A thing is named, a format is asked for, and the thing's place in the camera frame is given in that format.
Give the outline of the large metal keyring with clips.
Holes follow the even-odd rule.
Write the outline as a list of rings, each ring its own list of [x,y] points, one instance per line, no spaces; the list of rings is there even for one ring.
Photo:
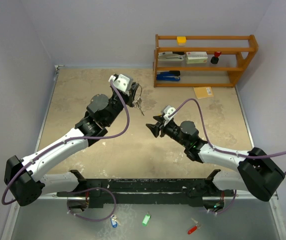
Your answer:
[[[140,84],[138,84],[138,87],[134,95],[134,100],[133,100],[133,105],[137,109],[140,109],[142,107],[142,101],[143,101],[142,92],[143,92],[143,88]]]

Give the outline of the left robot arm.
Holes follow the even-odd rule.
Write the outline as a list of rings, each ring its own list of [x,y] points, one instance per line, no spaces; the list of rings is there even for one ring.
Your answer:
[[[14,155],[6,161],[6,188],[1,197],[3,205],[17,202],[19,206],[24,207],[48,193],[71,192],[74,196],[84,194],[85,182],[71,171],[59,175],[57,185],[50,184],[45,176],[53,167],[77,152],[91,147],[100,140],[118,138],[128,130],[129,108],[134,107],[134,97],[140,84],[120,80],[111,80],[109,84],[112,96],[95,95],[87,106],[84,117],[63,137],[31,155],[21,159]],[[125,111],[127,116],[124,129],[117,134],[108,135],[107,128],[121,111]]]

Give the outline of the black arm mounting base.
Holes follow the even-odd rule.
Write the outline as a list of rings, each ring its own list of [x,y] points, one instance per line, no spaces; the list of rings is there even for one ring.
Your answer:
[[[203,207],[214,205],[213,201],[204,203],[204,199],[221,200],[233,196],[232,190],[218,190],[205,178],[170,179],[99,179],[87,178],[75,190],[60,191],[58,197],[85,197],[84,190],[90,189],[89,208],[102,208],[104,204],[113,204],[113,197],[103,189],[109,190],[117,204],[143,205],[188,205]]]

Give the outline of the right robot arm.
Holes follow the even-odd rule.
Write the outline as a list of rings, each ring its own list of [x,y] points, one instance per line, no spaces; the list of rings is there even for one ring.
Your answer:
[[[199,137],[194,122],[186,120],[177,125],[162,116],[154,116],[154,119],[156,123],[146,124],[154,137],[170,137],[185,148],[184,153],[191,161],[228,169],[227,172],[220,170],[205,183],[205,190],[211,196],[224,190],[241,190],[268,202],[285,178],[285,173],[260,148],[254,147],[250,151],[214,150]]]

